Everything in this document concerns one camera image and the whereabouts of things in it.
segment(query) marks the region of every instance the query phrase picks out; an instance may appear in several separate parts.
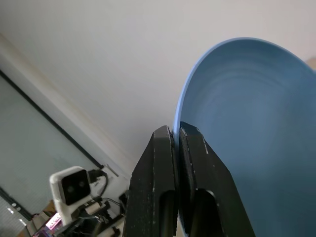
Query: white camera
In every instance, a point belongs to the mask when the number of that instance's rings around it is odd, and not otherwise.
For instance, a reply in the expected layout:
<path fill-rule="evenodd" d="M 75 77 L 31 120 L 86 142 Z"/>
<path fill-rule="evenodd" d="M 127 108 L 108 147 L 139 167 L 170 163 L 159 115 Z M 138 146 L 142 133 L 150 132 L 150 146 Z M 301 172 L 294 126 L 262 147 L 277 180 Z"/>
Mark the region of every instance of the white camera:
<path fill-rule="evenodd" d="M 72 213 L 92 200 L 88 173 L 80 166 L 74 166 L 50 176 L 51 191 L 56 210 L 63 226 L 73 221 Z"/>

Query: cable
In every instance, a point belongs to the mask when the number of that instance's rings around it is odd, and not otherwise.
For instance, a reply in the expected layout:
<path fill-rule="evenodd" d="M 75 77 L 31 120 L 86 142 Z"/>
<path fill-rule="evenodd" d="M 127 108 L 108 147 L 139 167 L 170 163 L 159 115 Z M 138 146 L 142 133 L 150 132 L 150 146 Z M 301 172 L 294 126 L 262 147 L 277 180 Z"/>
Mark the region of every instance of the cable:
<path fill-rule="evenodd" d="M 102 189 L 102 191 L 101 191 L 101 193 L 99 195 L 100 197 L 102 197 L 103 193 L 105 192 L 105 190 L 106 190 L 106 188 L 107 188 L 107 186 L 109 184 L 108 174 L 106 172 L 104 172 L 103 170 L 102 170 L 102 174 L 105 177 L 105 184 L 104 184 L 103 189 Z"/>
<path fill-rule="evenodd" d="M 99 194 L 99 197 L 101 197 L 109 184 L 108 174 L 101 169 L 97 169 L 97 170 L 93 169 L 93 170 L 88 171 L 88 175 L 89 175 L 90 183 L 94 183 L 98 180 L 98 177 L 104 176 L 105 184 L 102 188 L 101 193 Z"/>
<path fill-rule="evenodd" d="M 106 198 L 104 198 L 104 200 L 113 202 L 114 204 L 116 204 L 116 205 L 118 205 L 120 207 L 120 204 L 118 202 L 114 201 L 113 199 L 110 199 L 110 198 L 106 197 Z"/>

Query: camera lens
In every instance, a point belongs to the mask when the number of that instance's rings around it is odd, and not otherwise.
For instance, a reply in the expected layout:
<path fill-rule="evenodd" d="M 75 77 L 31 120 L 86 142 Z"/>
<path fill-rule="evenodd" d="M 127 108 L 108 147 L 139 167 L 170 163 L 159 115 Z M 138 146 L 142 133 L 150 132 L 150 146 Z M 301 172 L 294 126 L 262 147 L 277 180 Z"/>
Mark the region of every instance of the camera lens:
<path fill-rule="evenodd" d="M 67 188 L 67 191 L 68 191 L 70 194 L 71 194 L 74 190 L 75 190 L 75 189 L 74 189 L 73 186 L 69 186 L 69 187 Z"/>

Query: blue bowl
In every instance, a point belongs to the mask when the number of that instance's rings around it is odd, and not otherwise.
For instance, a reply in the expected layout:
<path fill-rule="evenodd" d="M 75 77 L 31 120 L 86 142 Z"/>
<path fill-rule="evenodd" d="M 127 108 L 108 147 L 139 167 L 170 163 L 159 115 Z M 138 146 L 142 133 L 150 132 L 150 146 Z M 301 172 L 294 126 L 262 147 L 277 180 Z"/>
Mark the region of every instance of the blue bowl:
<path fill-rule="evenodd" d="M 267 41 L 231 39 L 190 72 L 174 119 L 198 127 L 231 172 L 258 237 L 314 236 L 316 75 Z"/>

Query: white ceiling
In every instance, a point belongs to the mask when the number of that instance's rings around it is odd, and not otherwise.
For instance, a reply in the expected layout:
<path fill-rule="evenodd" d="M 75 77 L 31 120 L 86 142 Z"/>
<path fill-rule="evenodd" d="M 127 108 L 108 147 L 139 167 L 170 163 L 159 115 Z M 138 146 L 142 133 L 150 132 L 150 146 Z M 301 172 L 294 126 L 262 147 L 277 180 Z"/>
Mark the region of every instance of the white ceiling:
<path fill-rule="evenodd" d="M 134 163 L 197 59 L 233 37 L 316 55 L 315 0 L 1 0 L 0 33 Z"/>

